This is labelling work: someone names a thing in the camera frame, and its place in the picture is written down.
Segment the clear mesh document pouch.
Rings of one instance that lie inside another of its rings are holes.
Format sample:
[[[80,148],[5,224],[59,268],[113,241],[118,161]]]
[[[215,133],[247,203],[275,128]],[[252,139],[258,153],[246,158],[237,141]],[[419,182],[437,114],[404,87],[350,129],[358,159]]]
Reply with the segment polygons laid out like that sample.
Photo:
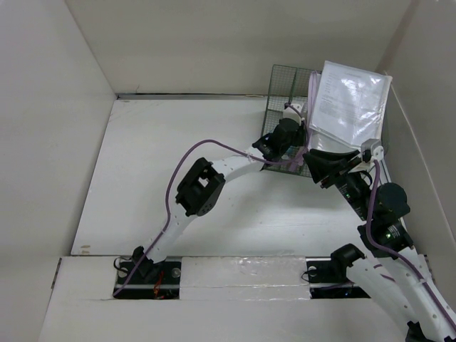
[[[393,78],[325,61],[309,127],[347,146],[380,139]]]

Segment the pink highlighter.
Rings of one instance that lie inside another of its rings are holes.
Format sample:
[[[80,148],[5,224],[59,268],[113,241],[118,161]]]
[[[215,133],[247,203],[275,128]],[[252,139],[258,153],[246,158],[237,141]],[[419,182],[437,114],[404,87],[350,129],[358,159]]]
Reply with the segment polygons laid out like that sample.
[[[290,172],[297,172],[299,170],[299,168],[303,165],[304,163],[304,160],[302,158],[302,156],[300,157],[297,157],[296,159],[294,159],[294,161],[289,165],[289,171]]]

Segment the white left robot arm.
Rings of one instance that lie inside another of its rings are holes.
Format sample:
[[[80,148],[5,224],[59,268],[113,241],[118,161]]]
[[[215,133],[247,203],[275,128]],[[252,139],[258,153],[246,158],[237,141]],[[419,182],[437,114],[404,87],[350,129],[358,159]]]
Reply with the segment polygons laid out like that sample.
[[[185,159],[203,144],[214,144],[235,153],[217,161],[197,159],[177,186],[173,185]],[[143,282],[154,281],[161,272],[161,263],[170,247],[185,228],[197,217],[214,209],[224,186],[239,177],[258,172],[264,166],[287,165],[295,160],[282,160],[290,147],[305,147],[307,132],[304,119],[296,122],[283,118],[272,133],[260,137],[245,151],[216,140],[206,139],[192,146],[179,161],[165,191],[167,217],[164,227],[150,240],[148,248],[137,247],[132,254],[132,272]]]

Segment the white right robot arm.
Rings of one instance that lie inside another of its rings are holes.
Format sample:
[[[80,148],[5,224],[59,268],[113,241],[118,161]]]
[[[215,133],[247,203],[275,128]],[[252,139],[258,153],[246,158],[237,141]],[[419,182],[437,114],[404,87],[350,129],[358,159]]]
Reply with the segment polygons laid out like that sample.
[[[331,276],[362,288],[406,341],[454,341],[455,312],[401,222],[410,213],[405,190],[393,182],[380,183],[380,159],[371,150],[310,150],[304,155],[313,181],[324,189],[336,187],[361,219],[362,243],[387,271],[382,275],[358,247],[346,244],[331,253]]]

